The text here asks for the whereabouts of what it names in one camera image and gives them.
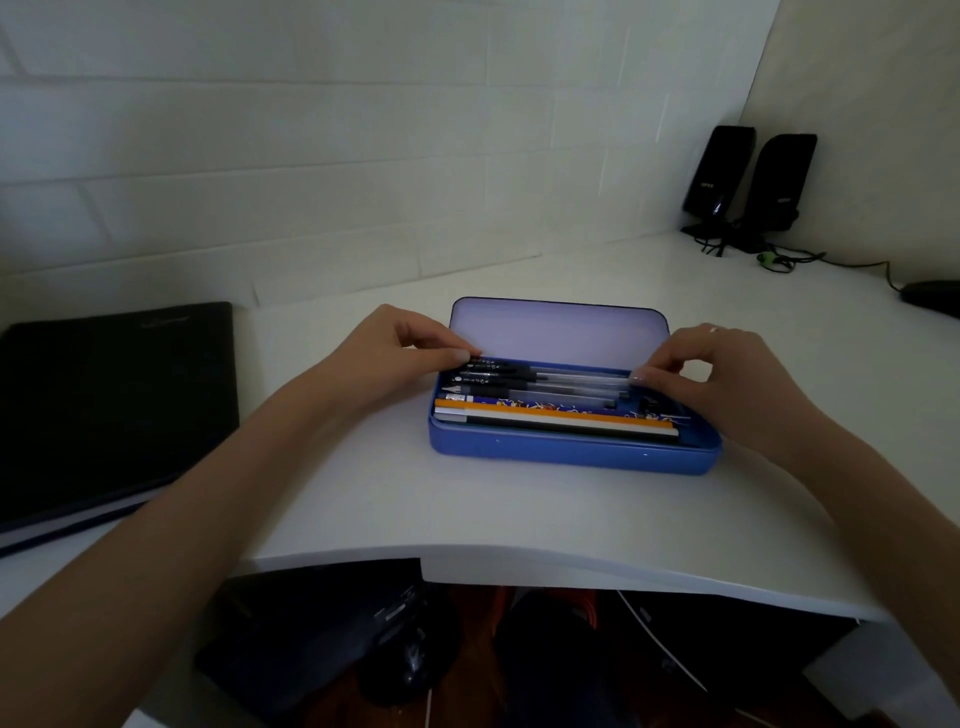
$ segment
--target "computer mouse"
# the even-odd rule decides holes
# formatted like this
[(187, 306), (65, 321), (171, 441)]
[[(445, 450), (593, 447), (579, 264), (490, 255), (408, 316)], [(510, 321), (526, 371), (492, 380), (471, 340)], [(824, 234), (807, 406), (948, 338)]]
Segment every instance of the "computer mouse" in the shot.
[(960, 319), (960, 280), (920, 280), (900, 289), (900, 299)]

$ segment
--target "speaker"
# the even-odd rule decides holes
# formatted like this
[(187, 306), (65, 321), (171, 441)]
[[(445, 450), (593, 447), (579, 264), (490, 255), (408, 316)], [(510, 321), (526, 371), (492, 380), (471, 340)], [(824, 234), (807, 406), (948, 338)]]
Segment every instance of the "speaker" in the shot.
[(756, 145), (753, 127), (716, 127), (700, 158), (697, 173), (684, 200), (684, 211), (703, 222), (682, 232), (693, 237), (723, 237), (729, 227), (727, 210), (747, 170)]
[(763, 145), (741, 221), (745, 230), (790, 230), (800, 216), (797, 204), (816, 147), (812, 133), (779, 134)]

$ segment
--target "desk surface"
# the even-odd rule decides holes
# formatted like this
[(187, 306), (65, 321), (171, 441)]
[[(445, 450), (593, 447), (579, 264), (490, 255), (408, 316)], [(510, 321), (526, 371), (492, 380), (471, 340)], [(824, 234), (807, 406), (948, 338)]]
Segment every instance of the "desk surface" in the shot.
[[(378, 303), (445, 321), (462, 296), (648, 306), (671, 328), (760, 332), (812, 399), (960, 522), (960, 322), (881, 279), (701, 255), (674, 233), (236, 316), (241, 410), (321, 359)], [(689, 366), (703, 377), (706, 366)], [(883, 616), (819, 505), (732, 444), (706, 476), (450, 457), (427, 383), (347, 433), (284, 497), (240, 571), (368, 558), (527, 559), (865, 619)], [(0, 560), (0, 614), (106, 527)]]

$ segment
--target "blue pencil case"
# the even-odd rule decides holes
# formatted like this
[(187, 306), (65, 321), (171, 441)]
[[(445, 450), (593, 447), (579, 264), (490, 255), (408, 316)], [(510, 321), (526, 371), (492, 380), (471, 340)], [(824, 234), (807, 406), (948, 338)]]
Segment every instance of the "blue pencil case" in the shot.
[[(519, 299), (462, 298), (453, 305), (450, 328), (485, 357), (612, 375), (628, 374), (669, 336), (666, 319), (651, 308)], [(428, 418), (430, 444), (445, 454), (698, 475), (723, 447), (713, 427), (678, 403), (675, 411), (685, 418), (671, 442), (440, 420), (434, 402), (444, 398), (446, 378), (437, 379)], [(636, 407), (643, 395), (634, 389), (617, 407)]]

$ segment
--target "black binder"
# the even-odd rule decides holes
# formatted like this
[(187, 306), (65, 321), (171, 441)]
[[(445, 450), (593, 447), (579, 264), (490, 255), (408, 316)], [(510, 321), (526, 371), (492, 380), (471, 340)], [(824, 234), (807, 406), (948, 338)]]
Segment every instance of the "black binder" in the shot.
[(0, 337), (0, 556), (126, 515), (239, 425), (229, 303)]

